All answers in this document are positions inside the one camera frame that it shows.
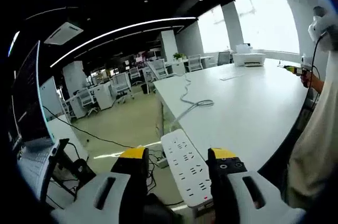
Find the person's hand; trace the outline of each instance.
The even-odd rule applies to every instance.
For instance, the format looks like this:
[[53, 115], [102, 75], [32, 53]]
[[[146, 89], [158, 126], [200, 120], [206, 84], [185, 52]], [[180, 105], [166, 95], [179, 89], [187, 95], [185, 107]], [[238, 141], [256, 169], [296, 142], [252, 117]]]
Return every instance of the person's hand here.
[[310, 81], [311, 81], [311, 87], [314, 88], [318, 93], [321, 93], [323, 90], [324, 82], [319, 80], [319, 78], [311, 72], [306, 72], [305, 75], [302, 75], [301, 81], [303, 85], [305, 85], [307, 88], [310, 87]]

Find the conference table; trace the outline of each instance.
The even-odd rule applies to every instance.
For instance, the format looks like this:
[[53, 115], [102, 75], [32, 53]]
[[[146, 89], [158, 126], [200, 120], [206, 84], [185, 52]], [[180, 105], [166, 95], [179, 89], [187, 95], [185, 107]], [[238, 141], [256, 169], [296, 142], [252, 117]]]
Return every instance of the conference table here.
[[[299, 66], [288, 61], [282, 64]], [[214, 101], [213, 106], [196, 107], [178, 121], [204, 160], [210, 147], [225, 148], [248, 170], [258, 171], [278, 150], [307, 95], [300, 78], [278, 65], [279, 60], [266, 59], [262, 67], [226, 64], [186, 74], [191, 84], [185, 99]], [[184, 76], [154, 82], [161, 109], [165, 106], [174, 119], [190, 106], [180, 100], [186, 84]]]

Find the person's arm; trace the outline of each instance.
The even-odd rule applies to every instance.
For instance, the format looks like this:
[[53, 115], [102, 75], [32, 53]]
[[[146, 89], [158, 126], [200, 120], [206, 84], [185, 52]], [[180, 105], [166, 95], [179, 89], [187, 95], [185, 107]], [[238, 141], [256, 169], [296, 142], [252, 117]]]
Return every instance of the person's arm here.
[[[302, 83], [307, 81], [307, 87], [310, 87], [311, 74], [312, 73], [307, 72], [306, 75], [301, 76]], [[324, 82], [322, 80], [319, 80], [319, 78], [315, 74], [312, 74], [311, 87], [314, 88], [314, 90], [316, 90], [319, 94], [321, 94], [323, 90], [323, 86], [324, 86]]]

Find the ceiling light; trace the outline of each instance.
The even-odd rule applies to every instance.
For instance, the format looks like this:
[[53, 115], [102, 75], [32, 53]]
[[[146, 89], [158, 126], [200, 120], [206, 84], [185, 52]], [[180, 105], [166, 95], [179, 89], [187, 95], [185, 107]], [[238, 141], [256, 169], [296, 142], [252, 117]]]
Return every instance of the ceiling light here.
[[126, 27], [121, 27], [119, 29], [116, 29], [116, 30], [112, 30], [112, 31], [109, 31], [105, 34], [102, 34], [102, 35], [99, 35], [87, 42], [84, 42], [83, 44], [75, 47], [73, 50], [69, 51], [68, 53], [66, 53], [65, 55], [63, 55], [61, 58], [59, 58], [58, 60], [56, 60], [56, 62], [54, 62], [53, 64], [50, 65], [50, 67], [53, 67], [54, 65], [56, 65], [57, 63], [59, 63], [62, 59], [64, 59], [65, 57], [67, 57], [69, 54], [71, 54], [72, 52], [78, 50], [79, 48], [85, 46], [86, 44], [88, 43], [91, 43], [95, 40], [98, 40], [100, 38], [103, 38], [104, 36], [106, 35], [110, 35], [110, 34], [113, 34], [113, 33], [116, 33], [116, 32], [119, 32], [121, 30], [126, 30], [126, 29], [129, 29], [131, 27], [137, 27], [137, 26], [141, 26], [141, 25], [146, 25], [146, 24], [150, 24], [150, 23], [155, 23], [155, 22], [165, 22], [165, 21], [175, 21], [175, 20], [195, 20], [196, 17], [178, 17], [178, 18], [166, 18], [166, 19], [160, 19], [160, 20], [152, 20], [152, 21], [148, 21], [148, 22], [141, 22], [141, 23], [136, 23], [136, 24], [133, 24], [133, 25], [129, 25], [129, 26], [126, 26]]
[[16, 32], [16, 33], [15, 33], [15, 35], [14, 35], [14, 37], [13, 37], [13, 41], [12, 41], [12, 43], [11, 43], [10, 50], [8, 51], [8, 57], [9, 57], [9, 56], [10, 56], [10, 54], [11, 54], [11, 51], [12, 51], [13, 45], [14, 45], [14, 43], [15, 43], [15, 40], [17, 39], [17, 36], [19, 35], [19, 33], [20, 33], [20, 31]]

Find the white power strip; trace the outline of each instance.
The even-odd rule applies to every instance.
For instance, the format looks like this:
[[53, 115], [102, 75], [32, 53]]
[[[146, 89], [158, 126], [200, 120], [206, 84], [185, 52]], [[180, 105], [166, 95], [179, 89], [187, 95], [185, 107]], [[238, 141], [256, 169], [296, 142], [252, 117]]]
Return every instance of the white power strip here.
[[181, 130], [161, 137], [162, 147], [184, 202], [198, 208], [212, 201], [208, 166]]

